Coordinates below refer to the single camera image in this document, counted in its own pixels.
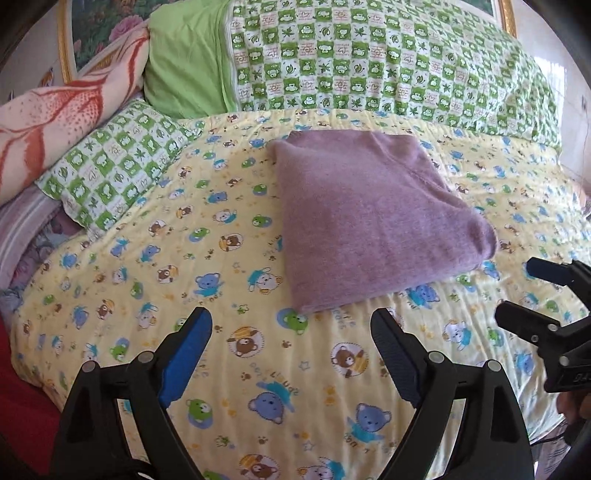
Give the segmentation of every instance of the solid green fabric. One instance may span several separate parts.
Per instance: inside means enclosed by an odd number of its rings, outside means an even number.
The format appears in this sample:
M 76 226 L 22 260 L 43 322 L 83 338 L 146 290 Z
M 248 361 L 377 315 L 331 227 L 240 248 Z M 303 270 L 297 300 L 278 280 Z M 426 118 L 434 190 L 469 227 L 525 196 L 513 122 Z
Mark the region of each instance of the solid green fabric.
M 230 0 L 162 5 L 150 17 L 150 57 L 144 93 L 173 118 L 236 111 L 224 35 Z

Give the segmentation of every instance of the green checkered pillow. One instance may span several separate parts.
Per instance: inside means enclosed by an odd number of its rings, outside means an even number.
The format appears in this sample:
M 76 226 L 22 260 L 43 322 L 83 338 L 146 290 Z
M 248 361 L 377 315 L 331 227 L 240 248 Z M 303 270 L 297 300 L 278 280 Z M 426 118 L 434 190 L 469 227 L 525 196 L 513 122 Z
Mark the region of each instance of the green checkered pillow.
M 168 169 L 200 132 L 133 100 L 36 181 L 94 240 Z

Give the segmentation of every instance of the red fabric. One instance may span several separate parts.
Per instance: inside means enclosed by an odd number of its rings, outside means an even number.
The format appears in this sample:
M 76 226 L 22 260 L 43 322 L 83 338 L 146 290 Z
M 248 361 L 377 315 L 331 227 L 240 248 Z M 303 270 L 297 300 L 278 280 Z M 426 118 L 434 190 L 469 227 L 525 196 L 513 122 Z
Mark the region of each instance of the red fabric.
M 10 342 L 0 321 L 0 434 L 33 470 L 49 470 L 60 412 L 42 390 L 24 382 L 10 362 Z

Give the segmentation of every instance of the pink flower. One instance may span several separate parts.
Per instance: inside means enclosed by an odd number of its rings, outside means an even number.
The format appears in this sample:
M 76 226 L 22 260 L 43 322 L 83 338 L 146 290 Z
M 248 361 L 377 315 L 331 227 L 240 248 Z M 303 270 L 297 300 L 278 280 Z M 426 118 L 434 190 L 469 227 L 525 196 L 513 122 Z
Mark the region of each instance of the pink flower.
M 109 42 L 114 42 L 121 35 L 124 35 L 129 30 L 136 27 L 143 21 L 144 19 L 139 15 L 131 15 L 130 17 L 125 17 L 121 19 L 120 22 L 113 27 L 113 30 L 111 30 L 111 34 L 109 35 Z

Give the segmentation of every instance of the green and white checkered fabric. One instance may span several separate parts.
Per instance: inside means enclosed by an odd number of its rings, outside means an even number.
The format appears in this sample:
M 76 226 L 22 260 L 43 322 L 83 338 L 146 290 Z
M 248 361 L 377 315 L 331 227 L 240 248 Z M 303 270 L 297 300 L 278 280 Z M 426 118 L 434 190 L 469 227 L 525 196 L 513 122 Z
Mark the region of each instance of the green and white checkered fabric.
M 134 100 L 82 139 L 36 184 L 61 200 L 66 213 L 96 239 L 198 136 L 146 102 Z
M 553 93 L 497 26 L 441 0 L 235 0 L 229 29 L 245 111 L 382 110 L 560 142 Z

